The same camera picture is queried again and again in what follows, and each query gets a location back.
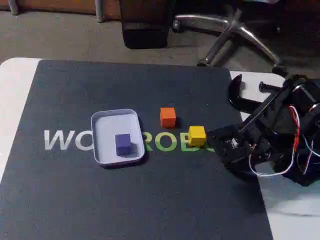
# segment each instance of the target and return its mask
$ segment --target chair base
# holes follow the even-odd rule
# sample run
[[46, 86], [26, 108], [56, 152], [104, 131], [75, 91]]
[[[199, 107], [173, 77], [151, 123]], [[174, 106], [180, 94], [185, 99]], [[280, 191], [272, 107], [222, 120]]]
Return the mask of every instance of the chair base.
[[198, 66], [209, 66], [228, 39], [230, 39], [234, 34], [242, 36], [254, 44], [258, 49], [263, 51], [273, 61], [275, 67], [280, 66], [282, 63], [280, 57], [267, 47], [252, 31], [250, 31], [244, 23], [239, 21], [241, 15], [242, 12], [240, 9], [237, 9], [235, 14], [232, 14], [229, 17], [202, 14], [180, 14], [175, 16], [172, 28], [177, 28], [176, 30], [179, 32], [178, 28], [181, 28], [183, 25], [192, 26], [194, 21], [202, 21], [209, 23], [212, 27], [211, 30], [221, 32], [221, 35], [212, 45], [206, 56], [200, 59]]

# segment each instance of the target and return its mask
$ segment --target plastic container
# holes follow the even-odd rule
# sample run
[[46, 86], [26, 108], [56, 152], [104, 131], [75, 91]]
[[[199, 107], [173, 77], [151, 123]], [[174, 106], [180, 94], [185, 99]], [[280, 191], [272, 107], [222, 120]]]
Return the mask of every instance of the plastic container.
[[[136, 162], [145, 154], [138, 115], [131, 109], [98, 111], [91, 117], [93, 154], [102, 166], [112, 166]], [[118, 156], [115, 136], [130, 134], [131, 153]]]

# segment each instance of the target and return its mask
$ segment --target chair caster wheel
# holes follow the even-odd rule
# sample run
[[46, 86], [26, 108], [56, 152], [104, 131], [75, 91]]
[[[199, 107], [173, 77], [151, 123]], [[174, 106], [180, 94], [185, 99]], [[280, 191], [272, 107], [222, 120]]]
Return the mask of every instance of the chair caster wheel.
[[197, 64], [198, 67], [208, 67], [209, 64], [207, 64], [205, 61], [199, 61]]
[[274, 74], [277, 74], [277, 75], [279, 75], [281, 77], [284, 77], [284, 78], [288, 75], [288, 71], [287, 71], [286, 67], [281, 65], [281, 64], [280, 65], [275, 65], [272, 68], [272, 72]]
[[182, 26], [181, 22], [178, 19], [175, 19], [172, 24], [172, 32], [174, 33], [183, 33], [185, 31], [184, 27]]

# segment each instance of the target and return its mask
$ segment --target black robot bracket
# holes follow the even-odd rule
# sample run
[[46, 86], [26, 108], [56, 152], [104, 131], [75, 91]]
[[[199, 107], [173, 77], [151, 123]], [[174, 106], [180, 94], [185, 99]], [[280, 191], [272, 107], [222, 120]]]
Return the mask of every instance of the black robot bracket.
[[[260, 83], [261, 92], [271, 93], [264, 102], [241, 97], [242, 75], [229, 85], [228, 98], [231, 105], [250, 116], [239, 125], [231, 125], [208, 132], [208, 144], [214, 149], [225, 167], [235, 175], [252, 179], [253, 169], [262, 162], [272, 162], [275, 172], [285, 170], [293, 157], [293, 146], [297, 138], [297, 122], [289, 106], [293, 106], [299, 117], [299, 143], [292, 167], [284, 177], [308, 186], [320, 179], [320, 157], [311, 154], [307, 143], [317, 143], [320, 133], [320, 87], [315, 80], [304, 75], [295, 75], [282, 87]], [[317, 153], [317, 144], [313, 151]]]

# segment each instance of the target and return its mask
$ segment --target white letters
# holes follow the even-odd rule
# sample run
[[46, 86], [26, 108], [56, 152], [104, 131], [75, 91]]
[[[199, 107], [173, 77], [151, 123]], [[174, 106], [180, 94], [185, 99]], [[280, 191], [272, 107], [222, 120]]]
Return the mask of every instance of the white letters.
[[51, 150], [55, 145], [57, 139], [59, 139], [60, 149], [67, 150], [74, 134], [75, 134], [75, 131], [70, 131], [65, 141], [64, 132], [62, 130], [58, 130], [55, 132], [55, 135], [53, 136], [52, 141], [50, 142], [50, 130], [44, 130], [44, 149]]
[[78, 136], [76, 136], [75, 138], [75, 145], [78, 149], [83, 150], [83, 151], [88, 151], [88, 150], [92, 150], [94, 148], [94, 144], [91, 143], [91, 145], [89, 146], [83, 146], [81, 144], [81, 139], [84, 135], [90, 134], [92, 136], [92, 132], [91, 131], [82, 131], [78, 134]]

